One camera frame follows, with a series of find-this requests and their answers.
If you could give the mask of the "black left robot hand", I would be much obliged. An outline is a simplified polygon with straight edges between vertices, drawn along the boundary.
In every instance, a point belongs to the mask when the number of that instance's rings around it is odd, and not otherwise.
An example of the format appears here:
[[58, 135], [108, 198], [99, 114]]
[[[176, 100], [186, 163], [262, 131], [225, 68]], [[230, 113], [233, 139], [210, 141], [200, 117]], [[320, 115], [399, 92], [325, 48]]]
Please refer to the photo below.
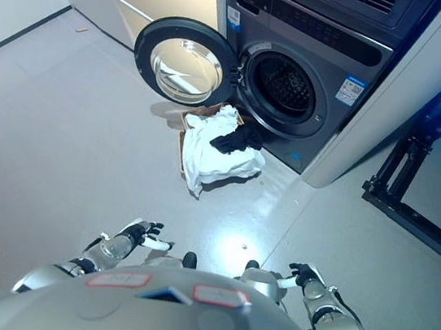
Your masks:
[[131, 239], [133, 246], [143, 246], [158, 251], [169, 251], [174, 244], [159, 239], [164, 225], [162, 223], [136, 219], [121, 232], [125, 237]]

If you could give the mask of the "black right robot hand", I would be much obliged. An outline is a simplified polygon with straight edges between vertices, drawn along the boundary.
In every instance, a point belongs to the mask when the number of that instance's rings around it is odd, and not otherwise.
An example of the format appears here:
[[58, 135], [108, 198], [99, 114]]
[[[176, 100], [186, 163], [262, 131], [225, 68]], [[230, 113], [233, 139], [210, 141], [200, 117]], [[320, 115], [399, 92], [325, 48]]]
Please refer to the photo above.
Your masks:
[[289, 289], [295, 286], [304, 287], [311, 280], [318, 280], [315, 271], [304, 263], [290, 263], [291, 276], [289, 278], [282, 278], [277, 280], [279, 289]]

